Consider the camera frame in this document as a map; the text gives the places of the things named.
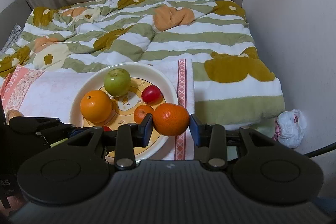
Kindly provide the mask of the cherry tomato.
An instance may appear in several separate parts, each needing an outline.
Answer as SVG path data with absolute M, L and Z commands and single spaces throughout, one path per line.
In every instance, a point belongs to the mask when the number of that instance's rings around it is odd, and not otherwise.
M 104 130 L 105 132 L 112 131 L 112 129 L 109 128 L 108 126 L 103 126 L 103 130 Z
M 159 100 L 160 97 L 161 97 L 161 91 L 155 85 L 147 86 L 141 94 L 141 98 L 145 103 L 156 102 L 157 100 Z

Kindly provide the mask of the large red yellow apple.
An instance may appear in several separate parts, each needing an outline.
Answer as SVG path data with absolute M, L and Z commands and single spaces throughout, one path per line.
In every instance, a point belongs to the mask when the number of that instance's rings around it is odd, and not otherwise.
M 22 117 L 22 116 L 23 116 L 23 114 L 20 111 L 11 109 L 6 114 L 6 123 L 9 124 L 9 122 L 12 118 Z

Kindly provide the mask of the large green apple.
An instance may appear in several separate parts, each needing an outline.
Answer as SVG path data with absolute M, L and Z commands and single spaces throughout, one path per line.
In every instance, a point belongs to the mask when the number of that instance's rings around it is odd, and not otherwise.
M 56 141 L 55 143 L 50 144 L 50 147 L 55 147 L 57 145 L 60 145 L 60 144 L 64 143 L 67 140 L 68 140 L 68 138 L 64 138 L 62 140 Z

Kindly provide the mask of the small mandarin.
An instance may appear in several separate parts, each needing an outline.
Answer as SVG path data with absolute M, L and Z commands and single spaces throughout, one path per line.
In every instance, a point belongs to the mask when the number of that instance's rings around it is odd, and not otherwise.
M 189 127 L 190 114 L 180 105 L 163 103 L 153 112 L 153 123 L 156 131 L 164 136 L 178 136 Z
M 135 123 L 140 124 L 147 114 L 153 114 L 154 109 L 149 105 L 141 105 L 135 109 L 133 119 Z

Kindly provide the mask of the large orange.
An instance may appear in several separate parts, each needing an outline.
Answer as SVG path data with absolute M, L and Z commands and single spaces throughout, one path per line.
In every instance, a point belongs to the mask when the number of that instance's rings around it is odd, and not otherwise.
M 89 91 L 80 101 L 80 112 L 87 121 L 102 123 L 112 113 L 112 101 L 108 94 L 101 90 Z

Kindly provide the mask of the cherry tomato front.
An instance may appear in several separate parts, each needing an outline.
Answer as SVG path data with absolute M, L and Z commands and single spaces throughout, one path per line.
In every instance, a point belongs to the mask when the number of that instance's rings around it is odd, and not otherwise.
M 147 86 L 141 94 L 141 98 L 145 103 L 156 102 L 157 100 L 159 100 L 160 97 L 161 97 L 161 91 L 155 85 Z

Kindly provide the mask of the small green apple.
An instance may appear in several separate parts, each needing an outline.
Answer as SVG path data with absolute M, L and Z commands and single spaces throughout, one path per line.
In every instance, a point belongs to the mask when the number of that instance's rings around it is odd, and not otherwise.
M 104 77 L 104 88 L 113 97 L 124 96 L 130 84 L 130 74 L 122 68 L 112 69 Z

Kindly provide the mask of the pink floral towel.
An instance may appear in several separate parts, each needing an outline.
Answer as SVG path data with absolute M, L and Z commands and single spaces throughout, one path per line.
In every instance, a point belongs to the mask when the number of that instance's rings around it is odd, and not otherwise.
M 194 81 L 191 60 L 180 59 L 178 78 L 178 105 L 190 114 L 195 111 Z M 70 110 L 76 94 L 94 73 L 76 73 L 72 69 L 40 71 L 17 66 L 7 76 L 1 88 L 5 111 L 20 111 L 28 117 L 60 118 L 70 123 Z M 134 150 L 135 159 L 191 160 L 194 143 L 189 131 L 177 137 L 162 136 L 156 131 L 151 134 L 146 148 Z

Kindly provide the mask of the cream duck bowl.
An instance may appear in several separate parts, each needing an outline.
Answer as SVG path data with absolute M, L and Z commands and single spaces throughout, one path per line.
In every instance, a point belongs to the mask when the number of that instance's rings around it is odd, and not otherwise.
M 109 122 L 105 125 L 116 130 L 119 126 L 133 123 L 134 111 L 138 106 L 144 104 L 141 94 L 150 85 L 159 87 L 162 95 L 161 100 L 152 104 L 155 109 L 162 103 L 178 104 L 178 78 L 179 62 L 159 63 L 157 65 L 147 65 L 143 63 L 121 63 L 104 68 L 94 73 L 81 87 L 76 94 L 70 110 L 70 123 L 78 127 L 90 127 L 93 123 L 83 118 L 80 112 L 80 101 L 86 93 L 92 90 L 105 91 L 103 80 L 105 75 L 112 69 L 125 69 L 131 76 L 131 87 L 129 91 L 121 97 L 111 98 L 113 102 L 112 113 Z

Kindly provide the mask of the green striped floral blanket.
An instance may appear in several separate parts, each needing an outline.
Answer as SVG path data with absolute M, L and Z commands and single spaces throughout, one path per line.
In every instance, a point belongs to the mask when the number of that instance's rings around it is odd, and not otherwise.
M 195 112 L 238 127 L 285 109 L 280 80 L 259 59 L 245 11 L 232 0 L 95 0 L 33 9 L 1 54 L 1 79 L 18 65 L 76 73 L 139 62 L 192 63 Z

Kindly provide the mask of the white plastic bag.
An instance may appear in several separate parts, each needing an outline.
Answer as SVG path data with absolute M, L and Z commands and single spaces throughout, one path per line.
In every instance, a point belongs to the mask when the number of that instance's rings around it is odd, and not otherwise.
M 301 110 L 285 111 L 275 119 L 275 134 L 273 139 L 280 144 L 297 148 L 305 135 L 307 121 Z

